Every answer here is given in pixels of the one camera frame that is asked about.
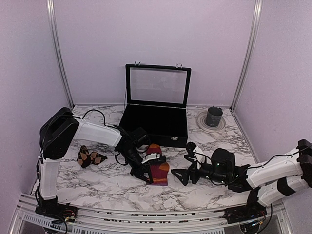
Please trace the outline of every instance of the brown patterned sock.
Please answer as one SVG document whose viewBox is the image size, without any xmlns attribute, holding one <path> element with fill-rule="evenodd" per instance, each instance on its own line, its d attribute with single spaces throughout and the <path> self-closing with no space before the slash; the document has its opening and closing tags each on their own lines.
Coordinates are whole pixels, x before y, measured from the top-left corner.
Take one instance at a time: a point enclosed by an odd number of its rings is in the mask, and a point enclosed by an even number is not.
<svg viewBox="0 0 312 234">
<path fill-rule="evenodd" d="M 94 165 L 99 165 L 102 161 L 107 159 L 106 156 L 101 155 L 94 151 L 90 154 L 90 156 L 91 156 L 91 163 Z"/>
<path fill-rule="evenodd" d="M 89 151 L 85 145 L 81 146 L 81 148 L 79 150 L 77 162 L 79 163 L 79 165 L 82 168 L 86 168 L 91 163 L 91 157 L 90 157 Z"/>
</svg>

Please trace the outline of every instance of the open box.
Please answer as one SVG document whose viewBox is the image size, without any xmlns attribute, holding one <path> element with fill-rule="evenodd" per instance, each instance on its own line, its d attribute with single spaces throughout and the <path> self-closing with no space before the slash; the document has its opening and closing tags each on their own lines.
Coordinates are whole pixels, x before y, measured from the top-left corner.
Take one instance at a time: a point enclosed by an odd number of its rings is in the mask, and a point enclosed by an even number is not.
<svg viewBox="0 0 312 234">
<path fill-rule="evenodd" d="M 191 69 L 181 66 L 126 64 L 127 106 L 119 125 L 142 127 L 151 143 L 185 148 L 190 78 Z"/>
</svg>

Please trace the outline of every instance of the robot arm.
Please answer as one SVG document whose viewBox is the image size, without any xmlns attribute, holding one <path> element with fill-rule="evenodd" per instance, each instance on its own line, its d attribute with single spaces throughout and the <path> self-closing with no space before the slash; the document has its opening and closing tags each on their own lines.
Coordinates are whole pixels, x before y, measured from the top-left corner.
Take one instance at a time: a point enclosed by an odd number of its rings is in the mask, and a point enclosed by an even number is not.
<svg viewBox="0 0 312 234">
<path fill-rule="evenodd" d="M 59 163 L 73 139 L 94 141 L 114 147 L 132 167 L 131 175 L 153 183 L 149 165 L 142 163 L 143 159 L 137 151 L 137 148 L 149 142 L 142 128 L 126 132 L 118 126 L 94 124 L 74 117 L 70 109 L 64 107 L 40 129 L 41 159 L 37 166 L 40 186 L 36 191 L 39 204 L 36 212 L 39 214 L 63 216 L 63 210 L 75 210 L 75 207 L 57 203 L 56 190 Z"/>
<path fill-rule="evenodd" d="M 250 191 L 247 204 L 225 210 L 228 223 L 261 217 L 266 206 L 299 190 L 312 187 L 311 143 L 301 140 L 296 153 L 275 156 L 252 166 L 235 166 L 234 154 L 217 149 L 210 158 L 211 164 L 203 159 L 202 150 L 194 143 L 187 144 L 188 154 L 184 157 L 192 162 L 188 169 L 173 169 L 172 173 L 187 185 L 189 180 L 196 184 L 199 178 L 216 181 L 234 192 Z"/>
</svg>

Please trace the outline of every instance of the marble table surface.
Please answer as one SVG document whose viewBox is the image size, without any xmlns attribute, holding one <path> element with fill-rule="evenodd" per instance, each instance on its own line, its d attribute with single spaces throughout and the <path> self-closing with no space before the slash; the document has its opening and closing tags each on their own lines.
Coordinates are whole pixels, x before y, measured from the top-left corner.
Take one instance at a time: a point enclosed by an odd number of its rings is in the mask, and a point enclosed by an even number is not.
<svg viewBox="0 0 312 234">
<path fill-rule="evenodd" d="M 226 127 L 222 133 L 207 133 L 196 123 L 196 115 L 208 107 L 187 107 L 188 141 L 193 141 L 209 156 L 217 148 L 229 150 L 235 154 L 236 164 L 255 163 L 251 151 L 243 138 L 229 109 L 223 109 Z M 119 124 L 123 106 L 75 106 L 73 113 L 83 115 L 90 109 L 101 110 L 109 124 Z M 100 113 L 91 112 L 86 119 L 102 123 Z M 83 169 L 77 163 L 81 145 L 89 152 L 96 151 L 108 157 L 99 165 L 90 165 Z M 184 159 L 185 149 L 162 147 L 170 169 L 188 168 L 190 162 Z M 146 185 L 130 175 L 131 167 L 116 163 L 113 148 L 107 145 L 74 140 L 58 169 L 57 191 L 60 202 L 73 205 L 124 211 L 184 211 L 219 208 L 238 205 L 247 201 L 248 193 L 234 193 L 225 186 L 215 186 L 210 181 L 200 179 L 196 185 L 187 186 L 170 172 L 168 186 Z"/>
</svg>

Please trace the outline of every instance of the purple wall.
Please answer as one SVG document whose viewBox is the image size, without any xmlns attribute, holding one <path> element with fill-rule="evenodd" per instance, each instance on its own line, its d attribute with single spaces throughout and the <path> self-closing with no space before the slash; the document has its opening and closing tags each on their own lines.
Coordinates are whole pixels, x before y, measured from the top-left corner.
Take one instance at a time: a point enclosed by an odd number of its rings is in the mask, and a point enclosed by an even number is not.
<svg viewBox="0 0 312 234">
<path fill-rule="evenodd" d="M 126 63 L 192 68 L 189 104 L 230 106 L 253 0 L 56 0 L 74 101 L 123 103 Z"/>
<path fill-rule="evenodd" d="M 236 109 L 260 161 L 312 141 L 312 1 L 264 1 Z M 285 200 L 295 234 L 312 233 L 312 190 Z"/>
<path fill-rule="evenodd" d="M 36 177 L 39 129 L 67 106 L 45 1 L 0 1 L 0 233 Z"/>
</svg>

